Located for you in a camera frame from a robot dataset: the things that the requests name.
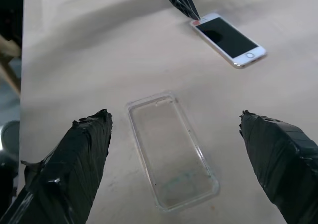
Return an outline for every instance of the white smartphone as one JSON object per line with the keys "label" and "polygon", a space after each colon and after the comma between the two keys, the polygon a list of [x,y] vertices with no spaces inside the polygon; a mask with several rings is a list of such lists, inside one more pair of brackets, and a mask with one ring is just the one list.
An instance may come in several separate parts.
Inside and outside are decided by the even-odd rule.
{"label": "white smartphone", "polygon": [[190,25],[233,67],[242,69],[266,55],[266,50],[240,33],[220,15],[208,14]]}

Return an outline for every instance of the wooden table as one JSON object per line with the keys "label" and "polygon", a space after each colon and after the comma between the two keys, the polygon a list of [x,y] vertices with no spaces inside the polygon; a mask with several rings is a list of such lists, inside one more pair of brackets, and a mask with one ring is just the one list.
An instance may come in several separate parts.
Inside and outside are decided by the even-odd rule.
{"label": "wooden table", "polygon": [[[194,2],[268,56],[234,69],[168,0],[25,0],[20,159],[43,159],[75,119],[102,108],[113,115],[88,224],[285,224],[254,175],[239,115],[289,122],[318,142],[318,0]],[[174,216],[156,211],[125,108],[163,90],[179,98],[221,185],[219,196]]]}

